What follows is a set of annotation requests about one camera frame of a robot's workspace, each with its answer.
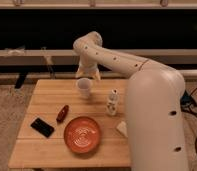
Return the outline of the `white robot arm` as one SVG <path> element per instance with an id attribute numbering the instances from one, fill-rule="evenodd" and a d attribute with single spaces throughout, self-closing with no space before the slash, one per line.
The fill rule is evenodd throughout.
<path id="1" fill-rule="evenodd" d="M 185 80 L 176 69 L 106 49 L 93 31 L 73 43 L 78 75 L 98 80 L 100 65 L 128 78 L 125 117 L 132 171 L 189 171 L 180 100 Z"/>

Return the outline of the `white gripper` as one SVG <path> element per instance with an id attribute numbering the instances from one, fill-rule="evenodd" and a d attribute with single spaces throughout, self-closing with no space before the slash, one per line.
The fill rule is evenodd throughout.
<path id="1" fill-rule="evenodd" d="M 84 63 L 83 61 L 80 61 L 78 70 L 75 74 L 75 78 L 80 79 L 83 77 L 84 74 L 89 74 L 90 76 L 93 76 L 93 79 L 96 81 L 101 80 L 101 76 L 96 63 Z"/>

